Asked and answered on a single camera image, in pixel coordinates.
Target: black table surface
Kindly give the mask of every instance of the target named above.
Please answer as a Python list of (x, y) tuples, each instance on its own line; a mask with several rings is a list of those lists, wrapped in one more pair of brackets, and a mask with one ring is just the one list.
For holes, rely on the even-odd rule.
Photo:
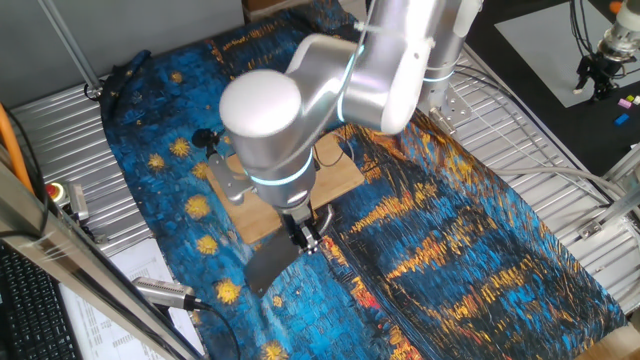
[[(622, 159), (630, 145), (640, 142), (640, 106), (634, 105), (626, 110), (618, 105), (620, 98), (640, 95), (640, 82), (617, 90), (608, 99), (565, 108), (495, 27), (495, 24), (502, 21), (563, 2), (565, 1), (487, 0), (471, 28), (467, 44), (580, 162), (592, 173), (603, 175)], [(598, 0), (591, 3), (608, 20), (615, 21), (615, 15), (609, 11), (609, 1)], [(590, 32), (589, 35), (592, 41), (596, 41), (603, 34)], [(593, 87), (589, 84), (585, 91), (591, 93)], [(624, 113), (630, 119), (622, 126), (614, 125), (614, 120)]]

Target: black keyboard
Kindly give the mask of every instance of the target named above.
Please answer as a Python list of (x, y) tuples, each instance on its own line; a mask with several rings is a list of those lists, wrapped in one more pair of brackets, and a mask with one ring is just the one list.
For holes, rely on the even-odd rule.
[(0, 295), (0, 342), (9, 359), (81, 358), (58, 284), (2, 240)]

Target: wooden board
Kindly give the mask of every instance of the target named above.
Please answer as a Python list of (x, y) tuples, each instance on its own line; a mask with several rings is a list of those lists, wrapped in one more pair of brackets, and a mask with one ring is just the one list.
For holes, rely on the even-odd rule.
[(638, 360), (640, 334), (632, 325), (616, 329), (576, 358), (576, 360)]
[[(326, 164), (332, 164), (342, 154), (342, 149), (331, 134), (318, 140), (316, 149), (320, 160)], [(243, 173), (242, 165), (237, 156), (231, 156), (227, 164), (232, 170)], [(316, 174), (316, 184), (311, 190), (311, 205), (314, 209), (326, 205), (331, 200), (364, 183), (364, 176), (346, 154), (335, 166), (323, 167), (320, 165), (320, 167), (321, 169)], [(246, 244), (253, 244), (280, 228), (280, 217), (258, 195), (250, 192), (245, 193), (242, 205), (235, 206), (227, 200), (209, 168), (207, 168), (207, 179)]]

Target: metal grate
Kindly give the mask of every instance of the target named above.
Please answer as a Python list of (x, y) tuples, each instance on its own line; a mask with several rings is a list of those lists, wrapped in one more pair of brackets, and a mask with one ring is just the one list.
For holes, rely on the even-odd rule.
[[(459, 64), (481, 68), (467, 50)], [(485, 77), (465, 69), (465, 73)], [(497, 90), (462, 74), (452, 76), (454, 91), (472, 109), (454, 123), (458, 141), (494, 169), (544, 166), (576, 168), (571, 154), (545, 136), (534, 119)], [(609, 201), (590, 183), (558, 174), (505, 176), (504, 180), (535, 210), (558, 239), (620, 303), (625, 312), (640, 303), (640, 242), (626, 219), (582, 240), (578, 228), (605, 211)]]
[(87, 225), (107, 236), (100, 246), (107, 256), (151, 237), (107, 144), (99, 105), (84, 96), (82, 86), (13, 112), (33, 143), (45, 181), (82, 185)]

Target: white paper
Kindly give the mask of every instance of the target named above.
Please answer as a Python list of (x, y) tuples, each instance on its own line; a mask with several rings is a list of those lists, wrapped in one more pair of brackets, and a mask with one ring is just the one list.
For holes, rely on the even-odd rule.
[[(144, 276), (173, 282), (155, 239), (144, 240), (114, 255), (111, 257), (111, 261), (129, 280)], [(60, 291), (78, 340), (78, 346), (85, 360), (162, 359), (160, 355), (62, 284)], [(169, 314), (176, 329), (196, 350), (204, 354), (204, 348), (187, 311), (169, 309)]]

